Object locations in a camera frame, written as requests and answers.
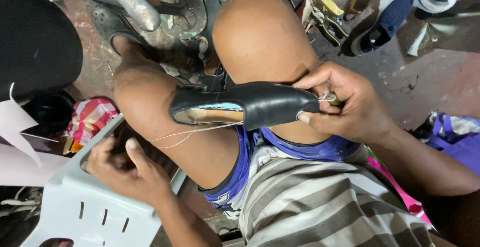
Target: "gray striped shirt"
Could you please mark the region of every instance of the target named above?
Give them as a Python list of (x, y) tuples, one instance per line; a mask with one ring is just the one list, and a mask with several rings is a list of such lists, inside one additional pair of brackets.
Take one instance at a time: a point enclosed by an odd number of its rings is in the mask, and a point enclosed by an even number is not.
[(239, 224), (249, 247), (434, 245), (372, 173), (338, 162), (273, 158), (249, 181)]

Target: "blue shorts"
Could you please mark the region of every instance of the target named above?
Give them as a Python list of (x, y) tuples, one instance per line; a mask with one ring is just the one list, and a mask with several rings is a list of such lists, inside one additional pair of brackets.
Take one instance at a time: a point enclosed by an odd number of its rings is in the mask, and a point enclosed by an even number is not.
[(225, 180), (213, 189), (202, 189), (207, 201), (223, 211), (229, 219), (237, 219), (243, 205), (243, 194), (248, 181), (272, 158), (293, 158), (320, 162), (345, 162), (360, 149), (360, 144), (333, 135), (320, 144), (288, 143), (267, 127), (247, 131), (237, 125), (240, 153), (237, 162)]

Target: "forearm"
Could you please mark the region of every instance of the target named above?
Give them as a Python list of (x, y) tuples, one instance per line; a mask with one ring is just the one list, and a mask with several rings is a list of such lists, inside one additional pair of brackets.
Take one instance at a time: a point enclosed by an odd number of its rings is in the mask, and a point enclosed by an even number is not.
[(222, 246), (220, 238), (173, 193), (153, 205), (174, 247)]
[(480, 177), (473, 171), (396, 126), (388, 137), (369, 146), (400, 187), (418, 201), (480, 189)]

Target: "sandal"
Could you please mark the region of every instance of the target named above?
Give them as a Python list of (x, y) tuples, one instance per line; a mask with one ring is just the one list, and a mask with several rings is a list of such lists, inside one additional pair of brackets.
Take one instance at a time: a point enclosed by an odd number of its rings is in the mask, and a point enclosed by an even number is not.
[(145, 39), (135, 31), (135, 29), (130, 25), (130, 23), (123, 17), (123, 15), (118, 14), (117, 12), (112, 11), (111, 9), (97, 4), (92, 11), (92, 20), (96, 29), (100, 35), (107, 41), (110, 46), (113, 48), (113, 51), (119, 56), (120, 53), (117, 51), (117, 48), (113, 45), (113, 38), (115, 36), (123, 36), (134, 42), (140, 44), (140, 46), (145, 50), (145, 52), (150, 56), (150, 58), (159, 62), (159, 55), (157, 51), (150, 46)]

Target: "black leather shoe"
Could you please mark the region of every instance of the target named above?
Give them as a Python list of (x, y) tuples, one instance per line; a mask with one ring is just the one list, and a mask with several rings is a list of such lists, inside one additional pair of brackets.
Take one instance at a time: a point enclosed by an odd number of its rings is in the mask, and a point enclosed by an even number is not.
[(297, 121), (298, 113), (320, 112), (318, 97), (290, 85), (250, 82), (233, 89), (207, 92), (189, 84), (175, 93), (170, 117), (178, 124), (243, 124), (248, 131)]

